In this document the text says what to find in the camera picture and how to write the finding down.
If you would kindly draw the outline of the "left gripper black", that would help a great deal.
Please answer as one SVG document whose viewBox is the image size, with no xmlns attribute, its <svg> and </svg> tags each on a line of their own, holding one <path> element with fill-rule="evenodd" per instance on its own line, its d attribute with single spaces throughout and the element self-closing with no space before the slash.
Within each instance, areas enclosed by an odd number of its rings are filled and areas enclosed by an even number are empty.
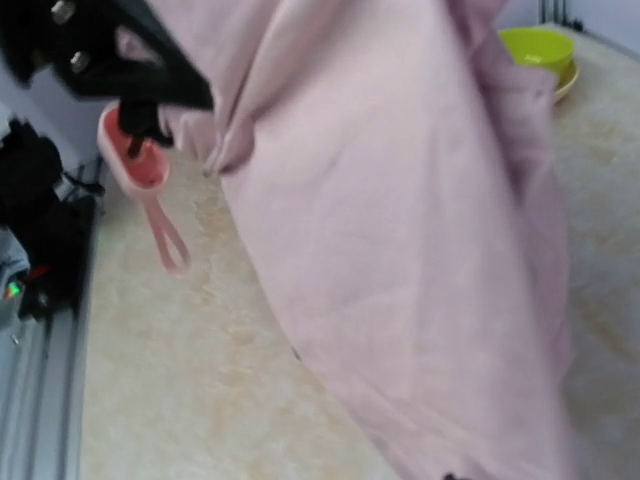
<svg viewBox="0 0 640 480">
<path fill-rule="evenodd" d="M 118 27 L 140 39 L 151 58 L 122 60 Z M 3 1 L 1 59 L 24 87 L 50 68 L 77 97 L 214 108 L 208 81 L 145 1 Z"/>
</svg>

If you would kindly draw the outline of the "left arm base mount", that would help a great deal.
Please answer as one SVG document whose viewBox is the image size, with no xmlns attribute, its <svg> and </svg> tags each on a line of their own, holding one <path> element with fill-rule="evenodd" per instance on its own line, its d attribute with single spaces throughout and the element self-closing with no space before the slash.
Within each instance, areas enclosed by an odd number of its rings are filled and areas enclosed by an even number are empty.
<svg viewBox="0 0 640 480">
<path fill-rule="evenodd" d="M 104 188 L 64 171 L 60 153 L 30 123 L 12 117 L 1 135 L 1 225 L 24 249 L 29 267 L 11 280 L 23 287 L 18 316 L 47 318 L 79 304 L 94 194 Z"/>
</svg>

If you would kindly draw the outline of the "pink and black umbrella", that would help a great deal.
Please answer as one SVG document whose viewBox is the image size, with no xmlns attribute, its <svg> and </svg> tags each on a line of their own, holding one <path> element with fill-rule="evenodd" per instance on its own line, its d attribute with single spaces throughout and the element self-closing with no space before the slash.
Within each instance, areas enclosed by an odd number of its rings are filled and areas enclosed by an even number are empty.
<svg viewBox="0 0 640 480">
<path fill-rule="evenodd" d="M 153 137 L 217 174 L 294 349 L 403 479 L 573 479 L 560 383 L 566 223 L 555 77 L 500 1 L 127 1 L 211 111 Z"/>
</svg>

